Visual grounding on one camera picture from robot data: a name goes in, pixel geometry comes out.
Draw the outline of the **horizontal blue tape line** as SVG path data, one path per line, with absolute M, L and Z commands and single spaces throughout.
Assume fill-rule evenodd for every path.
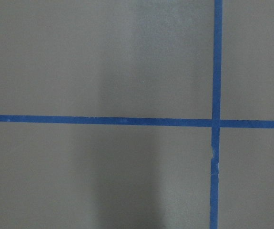
M 82 117 L 42 115 L 1 115 L 0 122 L 49 123 L 49 124 L 90 124 L 90 125 L 145 125 L 145 126 L 186 126 L 223 128 L 264 128 L 274 129 L 274 121 L 268 120 L 220 120 L 175 119 L 175 118 L 128 118 L 128 117 Z

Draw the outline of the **vertical blue tape line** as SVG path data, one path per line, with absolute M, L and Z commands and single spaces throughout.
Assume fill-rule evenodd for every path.
M 211 186 L 210 186 L 210 229 L 218 228 L 218 194 L 219 194 L 219 150 L 221 122 L 221 73 L 222 73 L 222 28 L 223 1 L 214 1 L 213 31 L 213 96 L 211 128 Z

